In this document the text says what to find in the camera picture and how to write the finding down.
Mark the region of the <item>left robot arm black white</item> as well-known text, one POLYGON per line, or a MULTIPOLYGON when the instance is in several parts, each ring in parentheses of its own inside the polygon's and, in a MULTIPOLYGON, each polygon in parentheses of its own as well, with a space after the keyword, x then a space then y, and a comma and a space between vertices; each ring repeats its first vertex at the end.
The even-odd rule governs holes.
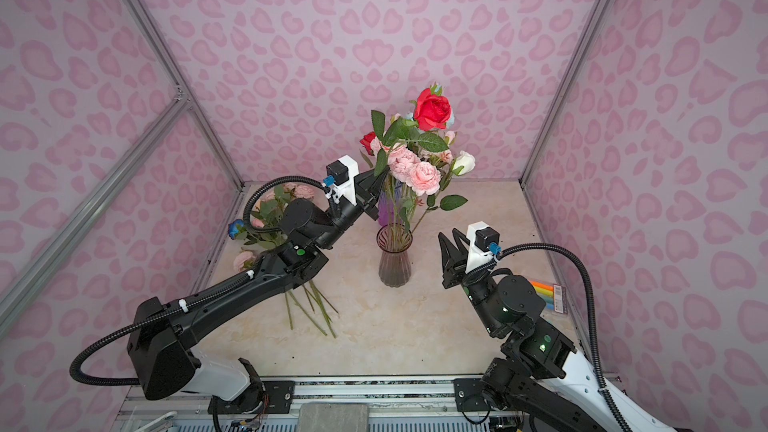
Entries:
POLYGON ((285 243, 249 269, 183 299, 153 298, 138 307, 127 352, 146 399, 185 392, 210 396, 217 413, 264 410, 266 389, 248 360, 218 360, 194 348, 229 320, 313 279, 328 262, 326 251, 363 214, 377 218, 383 173, 353 175, 334 162, 329 174, 343 182, 321 186, 331 195, 327 209, 309 199, 290 202, 278 225, 285 243))

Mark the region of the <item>white rose long stem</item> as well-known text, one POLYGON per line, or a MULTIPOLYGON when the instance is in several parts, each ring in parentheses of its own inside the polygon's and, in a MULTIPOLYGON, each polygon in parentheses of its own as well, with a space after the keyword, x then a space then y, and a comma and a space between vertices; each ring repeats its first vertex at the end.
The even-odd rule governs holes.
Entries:
POLYGON ((466 151, 461 151, 450 162, 442 158, 438 161, 438 171, 440 172, 440 181, 438 190, 426 196, 426 209, 422 213, 417 224, 430 213, 435 211, 451 211, 463 206, 467 199, 456 194, 446 195, 446 189, 456 177, 463 177, 475 169, 475 157, 466 151))

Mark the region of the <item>smoky pink glass vase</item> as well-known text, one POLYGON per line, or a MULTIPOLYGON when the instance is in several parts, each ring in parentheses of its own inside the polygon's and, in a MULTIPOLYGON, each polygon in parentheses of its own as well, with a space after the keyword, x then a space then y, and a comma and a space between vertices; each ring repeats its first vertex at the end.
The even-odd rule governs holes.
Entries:
POLYGON ((383 226, 376 236, 381 250, 378 275, 387 287, 399 288, 408 283, 412 276, 408 250, 413 243, 411 232, 402 224, 383 226))

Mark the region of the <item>pink carnation sprig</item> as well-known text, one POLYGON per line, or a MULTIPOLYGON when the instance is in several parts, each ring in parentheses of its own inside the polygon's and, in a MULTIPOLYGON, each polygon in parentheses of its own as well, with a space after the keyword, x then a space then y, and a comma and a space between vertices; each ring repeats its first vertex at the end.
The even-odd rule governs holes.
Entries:
POLYGON ((398 144, 387 153, 389 172, 394 179, 406 183, 412 170, 421 162, 420 158, 405 144, 398 144))

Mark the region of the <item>purple blue glass vase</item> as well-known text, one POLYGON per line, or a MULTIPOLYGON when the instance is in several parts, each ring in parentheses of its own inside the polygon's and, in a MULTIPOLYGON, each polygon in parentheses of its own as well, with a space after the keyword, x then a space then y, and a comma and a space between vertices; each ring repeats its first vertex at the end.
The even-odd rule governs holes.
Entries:
POLYGON ((396 221, 395 205, 397 201, 397 192, 383 191, 378 201, 378 223, 385 227, 396 221))

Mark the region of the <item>red rose long stem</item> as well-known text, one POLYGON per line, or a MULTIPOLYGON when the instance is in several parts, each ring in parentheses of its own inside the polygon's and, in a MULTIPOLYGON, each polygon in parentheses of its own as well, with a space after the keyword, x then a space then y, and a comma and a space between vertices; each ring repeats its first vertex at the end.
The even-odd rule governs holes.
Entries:
POLYGON ((374 131, 371 131, 367 134, 365 134, 362 139, 360 140, 360 144, 364 147, 366 153, 370 156, 374 155, 373 150, 373 141, 376 139, 376 134, 374 131))

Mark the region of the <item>small red rose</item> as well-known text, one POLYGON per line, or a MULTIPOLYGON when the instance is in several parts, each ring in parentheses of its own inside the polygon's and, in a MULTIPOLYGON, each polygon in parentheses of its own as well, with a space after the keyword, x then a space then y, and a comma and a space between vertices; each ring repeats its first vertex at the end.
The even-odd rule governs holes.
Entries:
POLYGON ((373 141, 374 159, 380 150, 387 154, 398 144, 408 145, 416 141, 424 148, 439 152, 446 148, 443 140, 433 132, 447 132, 455 117, 449 99, 443 95, 443 87, 437 83, 422 90, 415 100, 410 101, 412 110, 405 116, 395 113, 387 116, 384 112, 371 112, 371 125, 376 134, 373 141))

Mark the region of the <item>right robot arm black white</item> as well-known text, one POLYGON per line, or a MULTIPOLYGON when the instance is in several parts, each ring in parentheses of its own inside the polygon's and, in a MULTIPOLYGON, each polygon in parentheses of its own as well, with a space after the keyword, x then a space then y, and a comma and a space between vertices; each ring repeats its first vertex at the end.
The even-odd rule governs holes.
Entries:
POLYGON ((667 431, 669 425, 646 412, 603 372, 589 273, 571 251, 550 243, 503 249, 500 235, 484 222, 439 234, 443 286, 461 287, 488 335, 501 340, 480 394, 496 410, 517 410, 557 431, 667 431), (588 350, 545 320, 545 300, 527 278, 500 267, 516 253, 542 250, 568 259, 586 292, 588 350))

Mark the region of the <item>pink flower sprig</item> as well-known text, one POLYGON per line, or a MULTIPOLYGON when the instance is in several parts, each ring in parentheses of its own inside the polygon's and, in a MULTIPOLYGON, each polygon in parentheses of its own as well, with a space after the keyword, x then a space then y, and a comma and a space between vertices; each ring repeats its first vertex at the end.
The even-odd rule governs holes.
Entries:
POLYGON ((411 216, 423 208, 419 218, 411 221, 411 231, 418 228, 428 213, 438 209, 437 199, 449 184, 452 173, 454 154, 450 147, 454 145, 457 133, 455 131, 433 132, 433 135, 439 136, 446 144, 444 150, 432 152, 416 141, 408 145, 408 149, 419 159, 415 171, 408 176, 408 186, 415 194, 411 216))

